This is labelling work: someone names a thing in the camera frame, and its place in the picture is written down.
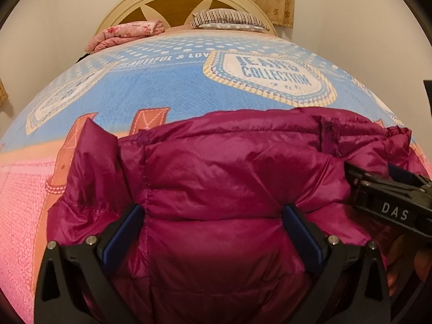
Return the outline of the person's right hand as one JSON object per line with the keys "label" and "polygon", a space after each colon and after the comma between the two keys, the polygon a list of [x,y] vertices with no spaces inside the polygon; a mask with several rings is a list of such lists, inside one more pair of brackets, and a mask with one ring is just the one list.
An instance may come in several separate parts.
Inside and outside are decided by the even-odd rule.
{"label": "person's right hand", "polygon": [[387,258],[387,283],[393,297],[405,287],[412,272],[425,282],[431,272],[431,249],[421,247],[409,235],[399,236]]}

